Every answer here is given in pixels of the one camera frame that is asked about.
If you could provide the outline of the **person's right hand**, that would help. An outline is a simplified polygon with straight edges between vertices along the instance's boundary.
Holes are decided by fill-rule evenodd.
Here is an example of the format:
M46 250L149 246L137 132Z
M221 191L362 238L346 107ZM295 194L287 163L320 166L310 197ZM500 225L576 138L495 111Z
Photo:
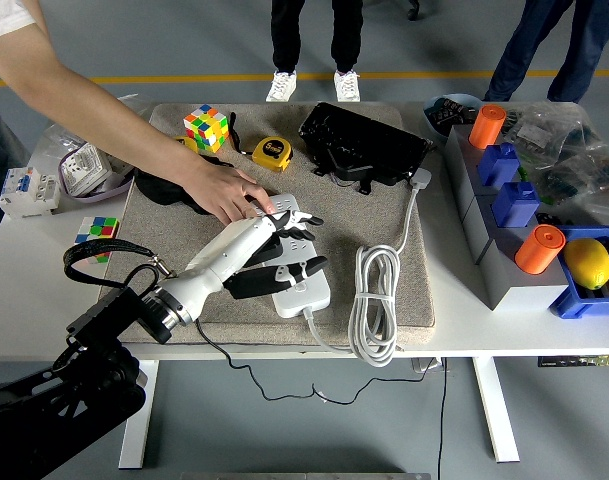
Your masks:
M250 199L255 200L264 213L276 212L266 190L235 168L200 162L188 171L180 185L200 207L224 225L255 217L257 212Z

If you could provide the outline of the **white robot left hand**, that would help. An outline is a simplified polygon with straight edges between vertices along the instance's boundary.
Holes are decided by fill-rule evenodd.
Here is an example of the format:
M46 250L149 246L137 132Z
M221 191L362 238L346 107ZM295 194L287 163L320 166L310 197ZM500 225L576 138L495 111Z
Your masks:
M259 256L270 241L282 237L310 242L305 224L323 221L309 213L287 210L233 222L202 249L186 269L160 282L148 298L168 312L165 323L187 325L201 315L207 297L227 289L236 299L271 294L278 315L292 318L300 312L330 304L330 287L323 269L328 264L312 247L298 253L283 251L284 260L272 263Z

